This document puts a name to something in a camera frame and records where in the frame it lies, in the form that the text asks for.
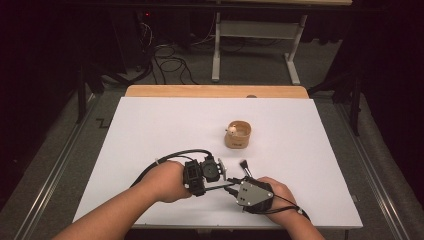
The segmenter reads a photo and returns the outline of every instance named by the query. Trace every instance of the black wire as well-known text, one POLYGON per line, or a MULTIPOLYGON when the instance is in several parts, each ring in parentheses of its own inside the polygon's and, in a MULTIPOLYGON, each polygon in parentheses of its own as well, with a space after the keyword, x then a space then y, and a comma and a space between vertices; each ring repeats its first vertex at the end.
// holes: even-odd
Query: black wire
POLYGON ((184 83, 184 81, 183 81, 183 74, 184 74, 184 72, 185 72, 185 71, 187 71, 187 72, 188 72, 190 81, 191 81, 192 83, 196 84, 196 85, 199 85, 199 83, 198 83, 198 82, 194 81, 194 79, 193 79, 193 75, 191 74, 191 71, 190 71, 190 69, 189 69, 189 67, 188 67, 187 62, 186 62, 184 59, 182 59, 182 58, 174 57, 174 54, 175 54, 175 49, 174 49, 172 46, 163 46, 163 47, 159 47, 159 48, 157 48, 157 49, 155 50, 154 60, 155 60, 155 63, 156 63, 156 65, 157 65, 157 67, 159 68, 159 70, 160 70, 160 72, 161 72, 161 75, 162 75, 162 78, 163 78, 164 84, 165 84, 165 85, 167 84, 167 80, 166 80, 166 77, 165 77, 165 74, 164 74, 164 73, 166 73, 166 72, 176 72, 176 71, 178 71, 178 70, 182 69, 182 70, 181 70, 181 73, 180 73, 180 81, 181 81, 181 83, 182 83, 183 85, 185 85, 185 84, 186 84, 186 83, 184 83), (157 52, 158 52, 159 50, 161 50, 161 49, 164 49, 164 48, 171 49, 171 50, 172 50, 172 51, 171 51, 171 53, 170 53, 170 54, 168 54, 168 55, 164 55, 164 56, 158 56, 158 55, 157 55, 157 52), (165 64, 167 64, 167 63, 170 63, 170 62, 177 62, 177 63, 179 63, 179 65, 178 65, 177 67, 174 67, 172 70, 166 70, 166 69, 164 69, 164 67, 163 67, 163 66, 164 66, 165 64))
POLYGON ((284 41, 284 39, 271 39, 269 43, 259 43, 258 41, 249 41, 246 39, 246 43, 251 46, 261 46, 261 47, 269 47, 279 44, 280 42, 284 41))
MULTIPOLYGON (((122 85, 125 85, 125 86, 131 86, 132 84, 134 84, 136 81, 139 81, 139 80, 141 80, 141 79, 143 79, 143 78, 145 78, 147 75, 149 75, 150 74, 150 72, 153 70, 153 65, 152 65, 152 63, 151 62, 149 62, 149 64, 147 65, 147 67, 144 69, 144 72, 142 72, 140 75, 138 75, 137 77, 135 77, 135 78, 133 78, 133 79, 130 79, 130 80, 128 80, 128 79, 126 79, 126 78, 124 78, 124 77, 122 77, 122 76, 120 76, 119 74, 117 74, 117 73, 114 73, 114 72, 111 72, 111 71, 109 71, 109 70, 107 70, 106 68, 104 68, 104 67, 102 67, 101 65, 99 65, 99 64, 96 64, 96 63, 90 63, 90 65, 93 67, 93 68, 95 68, 96 69, 96 71, 99 71, 100 73, 102 73, 103 75, 107 75, 107 76, 109 76, 110 78, 112 78, 113 80, 115 80, 115 81, 118 81, 118 84, 117 85, 120 85, 120 84, 122 84, 122 85)), ((105 80, 105 79, 103 79, 103 81, 104 82, 106 82, 106 83, 108 83, 108 84, 110 84, 110 85, 113 85, 113 83, 112 82, 110 82, 110 81, 107 81, 107 80, 105 80)))
POLYGON ((143 179, 143 177, 147 174, 147 172, 149 172, 151 169, 153 169, 157 165, 159 165, 161 163, 164 163, 165 161, 167 161, 170 158, 185 157, 185 158, 188 158, 188 159, 193 160, 192 158, 189 158, 187 156, 181 156, 181 155, 187 154, 187 153, 205 153, 205 154, 208 155, 208 157, 212 157, 212 153, 211 152, 209 152, 207 150, 203 150, 203 149, 184 150, 184 151, 180 151, 180 152, 169 154, 169 155, 167 155, 165 157, 162 157, 162 158, 158 159, 154 163, 150 164, 146 169, 144 169, 144 171, 138 176, 138 178, 134 181, 134 183, 131 184, 130 188, 133 187, 134 185, 136 185, 137 183, 139 183, 141 181, 141 179, 143 179))
MULTIPOLYGON (((143 54, 145 54, 145 57, 150 57, 150 54, 148 53, 148 48, 151 47, 151 43, 153 40, 153 33, 150 29, 150 26, 146 25, 143 23, 143 27, 144 27, 144 34, 141 37, 141 32, 139 32, 140 36, 138 37, 139 40, 139 45, 142 49, 143 54), (149 38, 149 43, 147 45, 144 44, 144 40, 145 38, 149 38)), ((139 74, 137 77, 133 78, 133 79, 126 79, 116 73, 113 72, 109 72, 109 71, 102 71, 105 73, 105 75, 111 77, 112 79, 114 79, 115 81, 118 81, 118 83, 112 83, 110 81, 107 81, 105 79, 103 79, 104 83, 107 83, 111 86, 117 86, 117 85, 125 85, 125 86, 130 86, 133 85, 135 82, 144 79, 145 77, 147 77, 151 72, 153 72, 153 64, 151 62, 151 60, 149 59, 149 62, 147 63, 147 65, 144 67, 144 71, 139 74)))
POLYGON ((267 210, 267 211, 263 211, 263 212, 253 212, 254 214, 274 214, 274 213, 279 213, 279 212, 283 212, 286 210, 296 210, 299 214, 302 214, 303 216, 305 216, 309 221, 311 220, 308 216, 308 214, 305 212, 305 210, 303 210, 301 207, 299 207, 298 205, 296 205, 294 202, 288 200, 287 198, 283 198, 280 197, 278 195, 274 195, 274 197, 280 198, 286 202, 289 202, 290 204, 292 204, 292 206, 287 206, 287 207, 283 207, 283 208, 277 208, 277 209, 271 209, 271 210, 267 210))
POLYGON ((194 158, 191 158, 191 157, 187 157, 187 156, 176 156, 175 158, 186 158, 186 159, 188 159, 188 160, 190 160, 190 161, 194 161, 194 158))
POLYGON ((246 39, 245 38, 224 38, 225 40, 227 40, 227 43, 228 42, 235 42, 235 44, 239 44, 239 43, 241 43, 241 46, 239 46, 237 49, 235 49, 235 50, 226 50, 225 48, 223 48, 222 46, 221 46, 221 50, 222 51, 224 51, 224 52, 238 52, 238 51, 240 51, 241 49, 243 49, 245 46, 246 46, 246 39))
POLYGON ((215 48, 214 42, 203 42, 192 46, 193 48, 199 49, 199 50, 210 50, 215 48))
POLYGON ((152 70, 152 76, 153 76, 153 79, 155 80, 155 84, 158 85, 159 84, 158 79, 156 78, 155 71, 153 71, 153 70, 152 70))

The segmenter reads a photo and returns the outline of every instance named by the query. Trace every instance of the forearm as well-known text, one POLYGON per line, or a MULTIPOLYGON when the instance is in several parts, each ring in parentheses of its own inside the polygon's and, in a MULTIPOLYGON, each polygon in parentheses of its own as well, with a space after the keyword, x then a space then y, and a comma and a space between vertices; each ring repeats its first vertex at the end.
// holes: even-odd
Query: forearm
POLYGON ((136 185, 77 220, 54 239, 123 239, 155 202, 142 184, 136 185))
POLYGON ((281 218, 281 221, 276 221, 277 224, 280 224, 284 227, 287 232, 290 234, 292 240, 321 240, 324 237, 321 233, 312 225, 312 223, 298 214, 294 210, 289 210, 290 213, 286 213, 286 216, 281 218))

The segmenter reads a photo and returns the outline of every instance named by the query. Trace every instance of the small wooden container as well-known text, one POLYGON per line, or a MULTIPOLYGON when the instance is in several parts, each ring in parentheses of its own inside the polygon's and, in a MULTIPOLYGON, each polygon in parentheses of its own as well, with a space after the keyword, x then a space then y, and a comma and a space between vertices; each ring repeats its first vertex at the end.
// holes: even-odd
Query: small wooden container
POLYGON ((225 134, 225 145, 232 149, 243 149, 249 145, 252 128, 245 121, 233 121, 228 125, 225 134))

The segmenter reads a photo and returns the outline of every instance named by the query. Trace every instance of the metal rail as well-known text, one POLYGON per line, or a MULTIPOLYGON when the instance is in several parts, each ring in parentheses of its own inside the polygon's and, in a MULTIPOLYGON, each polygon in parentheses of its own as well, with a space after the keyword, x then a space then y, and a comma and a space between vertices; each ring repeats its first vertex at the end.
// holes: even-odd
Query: metal rail
POLYGON ((344 119, 346 129, 349 131, 350 136, 355 144, 356 149, 361 157, 361 165, 365 170, 368 182, 370 183, 371 189, 380 205, 381 211, 386 218, 387 224, 389 225, 392 235, 397 240, 409 240, 408 233, 403 226, 401 219, 399 218, 398 212, 393 205, 393 202, 386 191, 383 183, 381 182, 374 166, 369 158, 367 152, 359 137, 355 135, 349 125, 349 113, 342 104, 335 104, 336 110, 339 112, 341 117, 344 119))
POLYGON ((62 152, 60 153, 55 165, 53 166, 53 169, 50 171, 49 176, 44 182, 44 185, 38 193, 38 196, 35 199, 27 216, 25 217, 25 220, 16 233, 14 238, 15 240, 31 239, 31 234, 34 232, 34 229, 37 226, 37 223, 40 220, 47 204, 49 203, 50 198, 53 195, 53 192, 56 189, 56 186, 59 183, 60 178, 66 168, 66 165, 68 164, 69 154, 72 151, 74 144, 77 141, 78 136, 90 115, 90 112, 92 112, 95 105, 97 105, 98 100, 99 98, 94 97, 93 94, 89 98, 89 108, 87 114, 80 123, 75 125, 74 129, 72 130, 72 133, 66 141, 62 152))

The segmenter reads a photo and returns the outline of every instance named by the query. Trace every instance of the wooden table edge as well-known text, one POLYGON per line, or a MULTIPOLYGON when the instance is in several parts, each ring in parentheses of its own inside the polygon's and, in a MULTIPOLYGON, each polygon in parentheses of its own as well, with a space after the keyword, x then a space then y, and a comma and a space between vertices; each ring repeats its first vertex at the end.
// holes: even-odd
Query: wooden table edge
POLYGON ((302 98, 309 95, 302 86, 246 85, 132 85, 125 97, 211 97, 211 98, 302 98))

